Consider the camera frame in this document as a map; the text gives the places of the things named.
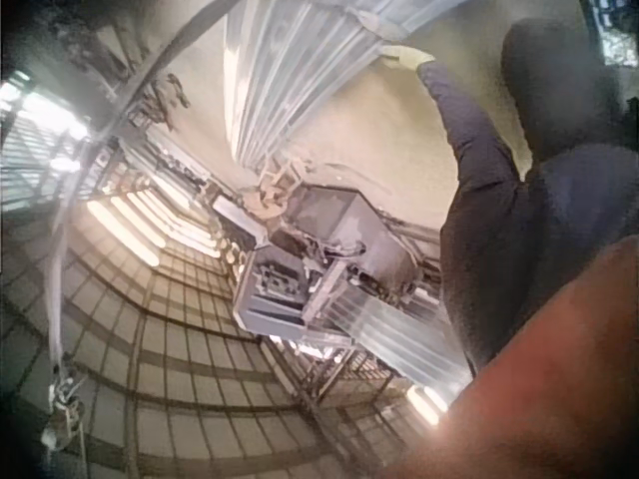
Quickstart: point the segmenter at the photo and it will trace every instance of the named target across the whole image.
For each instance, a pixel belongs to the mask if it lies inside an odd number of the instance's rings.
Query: metal beam
[[[291,370],[290,365],[287,363],[286,359],[282,356],[282,353],[276,348],[273,342],[270,339],[264,338],[264,345],[269,349],[273,358],[278,363],[278,366],[285,373],[289,381],[298,389],[298,395],[300,400],[306,407],[306,409],[313,415],[314,420],[319,425],[319,428],[322,430],[324,434],[330,436],[333,441],[329,440],[328,445],[331,447],[333,452],[337,457],[342,457],[342,451],[337,447],[338,445],[346,451],[346,453],[350,456],[350,458],[355,461],[356,466],[361,471],[364,471],[368,475],[374,475],[376,471],[381,467],[380,461],[376,456],[368,454],[364,451],[359,450],[355,447],[350,440],[344,436],[339,429],[334,427],[333,424],[329,423],[323,418],[321,409],[318,407],[315,401],[303,390],[300,388],[299,381],[295,378],[295,374]]]
[[[345,367],[349,366],[352,363],[352,361],[356,358],[357,353],[358,351],[356,349],[351,349],[346,354],[346,357],[344,357],[341,360],[341,363],[337,365],[337,367],[332,372],[332,375],[330,376],[328,381],[319,390],[318,404],[321,404],[321,402],[326,398],[326,396],[334,388],[335,384],[337,383],[337,380],[339,379],[339,376],[341,375],[341,372],[343,371]]]

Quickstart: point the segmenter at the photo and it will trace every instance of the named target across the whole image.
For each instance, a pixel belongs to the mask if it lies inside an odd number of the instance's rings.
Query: person
[[[441,64],[382,54],[418,74],[457,159],[443,299],[477,370],[382,477],[638,477],[639,157],[619,134],[614,82],[569,27],[510,30],[502,75],[533,157],[522,182]]]
[[[639,237],[548,301],[391,478],[639,477]]]
[[[488,116],[416,49],[382,55],[417,73],[441,114],[459,186],[441,231],[443,301],[476,371],[607,245],[639,234],[639,156],[624,148],[615,83],[585,36],[515,24],[502,76],[533,166],[521,182]]]

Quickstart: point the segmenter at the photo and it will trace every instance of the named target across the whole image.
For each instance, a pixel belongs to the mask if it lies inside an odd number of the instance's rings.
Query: hand
[[[382,62],[389,68],[405,68],[416,72],[420,65],[433,62],[435,57],[412,47],[385,45],[380,50]]]

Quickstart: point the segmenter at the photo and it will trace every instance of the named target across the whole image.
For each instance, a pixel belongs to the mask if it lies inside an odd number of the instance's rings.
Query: metal structure
[[[317,348],[361,347],[448,402],[470,382],[437,298],[418,287],[414,256],[360,193],[302,186],[270,238],[249,253],[235,295],[242,328]],[[331,388],[329,371],[310,373],[316,392]]]
[[[238,164],[259,173],[334,92],[464,0],[244,0],[227,17],[225,110]]]

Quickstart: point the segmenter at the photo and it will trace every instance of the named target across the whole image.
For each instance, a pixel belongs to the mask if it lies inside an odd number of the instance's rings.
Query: light
[[[3,103],[11,103],[20,98],[20,89],[15,85],[5,82],[2,84],[2,88],[0,88],[0,101]]]
[[[140,201],[137,195],[133,193],[128,193],[127,198],[133,202],[138,210],[140,210],[149,220],[153,223],[158,229],[164,233],[165,235],[169,235],[171,233],[171,229],[169,226],[160,220],[151,210],[147,208],[147,206]]]
[[[406,397],[408,398],[408,401],[410,401],[410,404],[412,404],[412,407],[414,407],[421,417],[428,421],[428,423],[433,426],[439,424],[439,415],[432,407],[430,407],[430,404],[424,401],[423,397],[417,393],[416,386],[412,386],[408,389]]]
[[[149,266],[158,266],[160,260],[144,246],[129,230],[122,226],[113,214],[98,202],[88,202],[89,212],[124,246],[130,249]]]
[[[426,396],[428,396],[428,398],[435,404],[435,406],[439,408],[441,412],[446,412],[448,410],[448,404],[446,404],[446,401],[444,401],[441,396],[437,394],[437,391],[435,391],[431,387],[426,386],[423,388],[423,392],[426,393]]]
[[[128,193],[127,198],[133,202],[133,204],[156,226],[158,229],[168,235],[169,238],[179,241],[186,246],[192,247],[193,249],[201,252],[202,254],[206,254],[210,257],[214,257],[215,259],[221,256],[220,252],[214,247],[216,246],[216,242],[213,240],[206,239],[193,239],[185,235],[184,230],[179,225],[176,225],[169,216],[166,211],[162,209],[156,209],[153,205],[153,201],[150,200],[150,197],[145,195],[136,195],[133,193]]]
[[[18,115],[57,133],[68,131],[75,140],[82,140],[89,135],[87,127],[71,112],[38,93],[31,93],[26,97]]]
[[[147,237],[155,246],[165,247],[167,242],[160,235],[154,232],[147,223],[135,213],[129,205],[120,198],[111,198],[111,203],[131,224],[138,229],[145,237]]]
[[[178,205],[180,205],[185,210],[189,209],[189,199],[185,197],[182,193],[180,193],[176,188],[167,183],[165,180],[159,177],[154,177],[153,180],[158,184],[158,186],[164,190],[164,192],[169,195]]]
[[[58,172],[75,173],[80,170],[80,162],[71,160],[69,157],[56,157],[51,160],[51,168]]]
[[[194,240],[210,240],[211,239],[211,235],[208,232],[205,232],[201,228],[198,228],[189,222],[185,222],[183,219],[176,216],[169,208],[167,208],[167,206],[160,199],[158,199],[158,197],[156,197],[150,191],[142,192],[142,196],[147,198],[147,200],[153,203],[154,206],[160,209],[162,213],[164,213],[164,215],[166,215],[175,224],[177,224],[177,226],[180,229],[184,230],[185,234],[193,236]]]

